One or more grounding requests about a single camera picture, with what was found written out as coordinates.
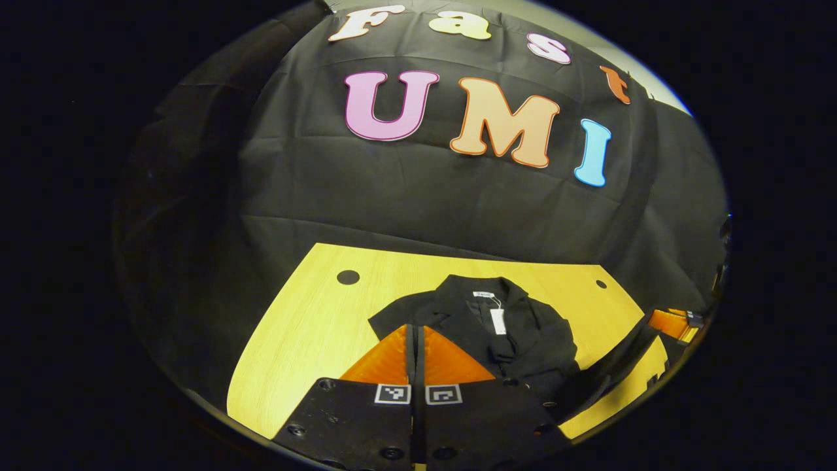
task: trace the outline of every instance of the blue letter i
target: blue letter i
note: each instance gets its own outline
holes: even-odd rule
[[[604,151],[611,134],[607,127],[588,119],[581,120],[581,127],[587,132],[584,142],[584,160],[576,168],[575,176],[585,184],[604,186]]]

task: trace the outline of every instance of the orange object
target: orange object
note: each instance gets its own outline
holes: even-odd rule
[[[424,327],[424,384],[458,385],[493,380],[488,370],[430,327]]]
[[[340,379],[359,383],[406,385],[406,349],[407,326],[402,325],[372,347]]]
[[[648,325],[661,330],[664,334],[669,335],[670,337],[679,339],[686,333],[686,330],[689,329],[689,321],[686,318],[685,312],[678,312],[674,309],[671,309],[671,311],[672,312],[667,313],[666,311],[655,309],[651,314],[651,319],[648,321]]]

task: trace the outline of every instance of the letter m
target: letter m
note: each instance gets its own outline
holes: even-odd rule
[[[460,86],[468,92],[468,104],[462,132],[450,141],[453,151],[469,155],[485,153],[488,147],[482,142],[482,130],[487,127],[497,157],[506,155],[511,144],[521,136],[521,143],[511,151],[511,158],[530,167],[544,168],[549,164],[549,130],[553,117],[560,112],[556,102],[533,95],[512,114],[502,90],[491,80],[465,77],[460,80]]]

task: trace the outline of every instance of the black background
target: black background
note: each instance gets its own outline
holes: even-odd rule
[[[829,211],[816,209],[830,193],[816,177],[833,167],[816,150],[829,139],[831,59],[828,41],[815,37],[828,31],[818,24],[828,15],[814,2],[554,4],[645,62],[692,110],[727,178],[735,237],[727,298],[698,354],[646,405],[567,453],[565,468],[824,467],[833,433],[816,425],[824,409],[814,393],[827,391],[829,367],[802,344],[816,344],[811,334],[831,323],[827,314],[808,320],[803,307],[825,293],[824,242],[834,234]],[[154,105],[284,8],[238,0],[4,9],[5,232],[19,238],[5,258],[22,297],[6,312],[13,440],[3,462],[253,468],[182,414],[188,404],[168,394],[132,337],[110,259],[110,210]]]

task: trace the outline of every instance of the orange gripper pad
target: orange gripper pad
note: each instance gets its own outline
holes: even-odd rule
[[[493,379],[494,375],[464,350],[424,326],[425,385],[458,385]]]
[[[408,384],[406,333],[406,325],[394,330],[346,370],[340,379],[384,385]]]

